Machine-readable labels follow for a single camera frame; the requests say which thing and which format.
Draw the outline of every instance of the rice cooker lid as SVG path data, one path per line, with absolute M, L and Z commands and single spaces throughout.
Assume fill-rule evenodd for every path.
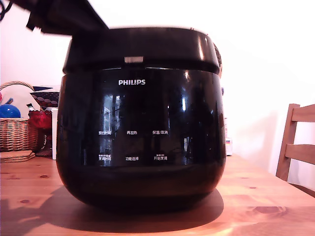
M 196 69 L 219 74 L 210 37 L 192 29 L 126 28 L 72 36 L 65 74 L 126 66 Z

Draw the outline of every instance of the basket handle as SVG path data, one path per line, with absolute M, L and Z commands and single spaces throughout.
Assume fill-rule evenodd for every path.
M 3 85 L 0 86 L 0 91 L 6 87 L 11 86 L 11 85 L 24 85 L 24 86 L 30 88 L 31 90 L 35 91 L 32 85 L 25 83 L 25 82 L 22 82 L 22 81 L 11 81 L 11 82 L 4 83 Z

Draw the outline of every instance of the button label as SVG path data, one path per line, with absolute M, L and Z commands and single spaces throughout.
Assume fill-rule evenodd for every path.
M 127 134 L 129 134 L 129 135 L 135 135 L 135 134 L 138 134 L 138 133 L 137 133 L 137 131 L 130 131 L 130 130 L 128 130 L 128 131 L 127 131 Z
M 98 135 L 111 135 L 112 131 L 99 131 Z
M 152 134 L 168 134 L 167 130 L 153 130 Z
M 138 156 L 126 157 L 126 161 L 138 161 L 138 160 L 139 160 Z
M 111 161 L 112 160 L 112 156 L 111 155 L 99 154 L 98 155 L 98 160 L 99 161 Z
M 167 156 L 165 156 L 164 154 L 157 154 L 154 157 L 155 161 L 167 161 Z

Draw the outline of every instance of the blue ball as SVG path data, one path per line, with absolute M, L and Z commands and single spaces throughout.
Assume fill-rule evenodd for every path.
M 17 107 L 4 104 L 0 106 L 0 118 L 21 118 L 21 113 Z

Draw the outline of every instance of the philips logo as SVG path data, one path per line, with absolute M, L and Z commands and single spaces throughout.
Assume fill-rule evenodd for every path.
M 118 80 L 118 85 L 145 85 L 146 80 Z

